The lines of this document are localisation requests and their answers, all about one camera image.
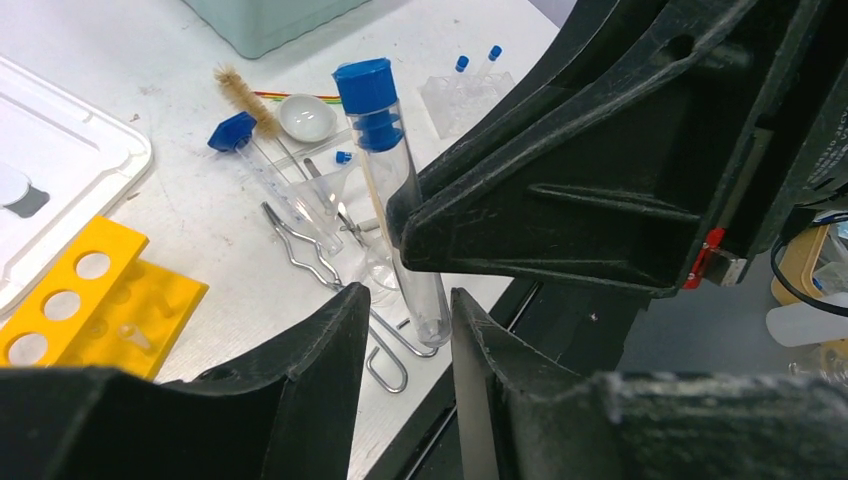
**table surface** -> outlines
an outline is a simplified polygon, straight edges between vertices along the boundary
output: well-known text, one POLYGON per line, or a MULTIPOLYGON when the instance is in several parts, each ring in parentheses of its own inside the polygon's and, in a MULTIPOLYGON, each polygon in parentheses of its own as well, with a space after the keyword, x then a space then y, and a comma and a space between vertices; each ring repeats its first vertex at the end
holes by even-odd
MULTIPOLYGON (((484 0, 372 0, 246 60, 176 0, 0 0, 0 11, 0 55, 151 139, 153 168, 108 216, 150 238, 145 260, 210 285, 158 382, 190 380, 279 334, 331 296, 287 263, 258 208, 264 194, 241 163, 206 146, 215 126, 235 113, 217 90, 216 66, 234 65, 256 89, 329 94, 336 92, 330 73, 339 64, 390 58, 420 169, 456 140, 439 139, 430 122, 417 91, 428 76, 449 74, 458 55, 473 62, 498 43, 505 53, 496 70, 519 81, 557 33, 527 0, 497 8, 484 0)), ((358 248, 346 243, 348 252, 358 248)), ((470 275, 444 280, 448 289, 467 288, 485 308, 508 284, 470 275)), ((395 308, 389 316, 397 322, 403 312, 395 308)), ((382 336, 406 364, 410 383, 390 395, 363 373, 350 478, 367 474, 450 363, 447 347, 422 360, 382 336)), ((390 369, 384 357, 375 363, 381 371, 390 369)))

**blue stopper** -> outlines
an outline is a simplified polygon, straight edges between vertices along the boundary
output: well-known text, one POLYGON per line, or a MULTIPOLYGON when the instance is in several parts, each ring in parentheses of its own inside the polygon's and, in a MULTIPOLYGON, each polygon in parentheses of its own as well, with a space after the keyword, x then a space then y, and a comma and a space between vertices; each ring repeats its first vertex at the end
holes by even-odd
POLYGON ((348 115, 384 110, 397 102, 391 62, 387 58, 342 65, 333 73, 348 115))
POLYGON ((218 125, 206 145, 219 152, 232 152, 247 145, 253 136, 256 119, 247 112, 234 115, 218 125))
POLYGON ((494 62, 495 60, 498 59, 498 57, 501 56, 501 53, 503 53, 503 48, 501 48, 500 45, 495 45, 489 51, 489 61, 494 62))
POLYGON ((352 158, 353 154, 350 152, 342 152, 341 150, 336 151, 336 163, 339 165, 347 165, 352 158))
POLYGON ((465 55, 460 55, 459 58, 456 59, 456 69, 457 72, 462 73, 465 71, 465 68, 468 67, 468 57, 465 55))

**blue test tube cap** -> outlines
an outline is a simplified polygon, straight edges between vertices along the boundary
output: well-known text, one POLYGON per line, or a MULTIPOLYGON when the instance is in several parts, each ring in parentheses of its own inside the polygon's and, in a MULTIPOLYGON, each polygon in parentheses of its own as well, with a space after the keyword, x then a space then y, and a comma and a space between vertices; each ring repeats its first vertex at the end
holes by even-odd
POLYGON ((458 73, 462 73, 468 67, 468 57, 465 55, 460 55, 459 58, 456 59, 456 71, 458 73))
POLYGON ((397 102, 392 63, 388 58, 342 65, 333 72, 333 79, 347 115, 377 112, 397 102))
POLYGON ((339 165, 347 165, 352 158, 353 154, 350 152, 336 151, 336 163, 339 165))
POLYGON ((501 48, 501 46, 500 46, 500 45, 495 45, 495 46, 494 46, 494 47, 492 47, 492 49, 489 51, 489 61, 490 61, 490 62, 494 62, 495 60, 497 60, 497 59, 498 59, 498 57, 500 57, 500 56, 501 56, 501 53, 503 53, 503 48, 501 48))
POLYGON ((256 119, 247 112, 241 112, 218 124, 206 144, 219 152, 233 152, 247 145, 255 126, 256 119))

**metal wire handle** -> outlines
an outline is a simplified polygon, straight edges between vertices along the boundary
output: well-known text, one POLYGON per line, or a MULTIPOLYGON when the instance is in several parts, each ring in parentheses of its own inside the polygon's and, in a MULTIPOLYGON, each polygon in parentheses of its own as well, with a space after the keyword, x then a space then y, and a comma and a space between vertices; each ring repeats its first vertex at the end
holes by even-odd
MULTIPOLYGON (((283 241, 283 245, 285 245, 285 247, 286 247, 286 253, 288 254, 289 262, 292 265, 294 265, 295 267, 300 268, 302 270, 306 270, 307 272, 311 273, 312 276, 315 277, 315 279, 318 280, 318 282, 321 283, 321 285, 332 290, 333 292, 338 293, 342 288, 344 288, 344 284, 342 284, 341 278, 339 277, 338 270, 336 270, 333 267, 333 265, 326 258, 324 258, 324 254, 321 251, 321 245, 318 243, 318 241, 315 240, 312 237, 308 237, 306 235, 298 233, 294 229, 292 229, 290 226, 288 226, 285 222, 282 221, 282 219, 280 219, 280 217, 277 215, 277 213, 274 211, 274 209, 271 208, 270 205, 268 205, 268 202, 262 202, 261 205, 262 205, 262 210, 265 211, 265 216, 268 218, 268 222, 271 223, 271 226, 274 228, 274 231, 277 232, 277 236, 280 237, 280 239, 283 241), (312 265, 310 265, 308 263, 303 263, 300 260, 298 260, 297 258, 295 258, 294 250, 292 249, 292 245, 291 245, 291 241, 289 240, 286 233, 288 233, 289 235, 293 236, 294 238, 296 238, 298 240, 312 244, 315 247, 315 255, 318 257, 318 261, 321 262, 321 265, 323 265, 324 268, 326 268, 328 272, 330 272, 330 274, 333 276, 333 279, 327 280, 326 278, 324 278, 323 275, 321 275, 321 272, 319 272, 315 267, 313 267, 312 265)), ((382 317, 380 317, 377 321, 380 322, 380 324, 383 325, 384 327, 388 327, 389 331, 393 335, 395 333, 397 333, 393 328, 391 328, 391 325, 389 325, 385 320, 383 320, 382 317)), ((370 325, 368 326, 368 333, 371 335, 372 338, 374 338, 374 341, 377 342, 377 344, 380 345, 380 347, 382 347, 382 349, 386 352, 386 355, 389 356, 389 358, 392 360, 392 362, 395 364, 395 366, 398 368, 398 370, 400 370, 401 384, 398 387, 392 387, 386 381, 386 379, 383 378, 382 375, 377 373, 376 369, 374 369, 374 365, 373 365, 374 357, 376 357, 377 353, 380 352, 380 347, 375 347, 374 350, 372 350, 371 353, 368 355, 368 359, 365 362, 366 370, 368 370, 368 373, 370 373, 371 376, 374 377, 374 380, 376 380, 377 383, 379 383, 380 386, 383 387, 383 389, 386 390, 387 392, 397 394, 397 393, 401 393, 402 391, 406 390, 406 385, 409 382, 409 372, 407 372, 406 366, 397 357, 397 355, 395 355, 395 353, 392 351, 392 349, 389 348, 388 345, 386 345, 386 342, 380 337, 380 335, 377 334, 377 332, 370 325)))

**clear glass test tube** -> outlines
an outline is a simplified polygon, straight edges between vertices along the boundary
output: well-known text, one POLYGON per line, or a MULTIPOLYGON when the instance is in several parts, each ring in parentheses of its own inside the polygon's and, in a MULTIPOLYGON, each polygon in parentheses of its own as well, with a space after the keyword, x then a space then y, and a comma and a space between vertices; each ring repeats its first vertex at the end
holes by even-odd
POLYGON ((401 235, 422 203, 406 143, 389 60, 344 65, 333 74, 351 124, 383 237, 389 245, 403 299, 418 340, 440 347, 450 340, 450 309, 441 275, 413 272, 400 259, 401 235))

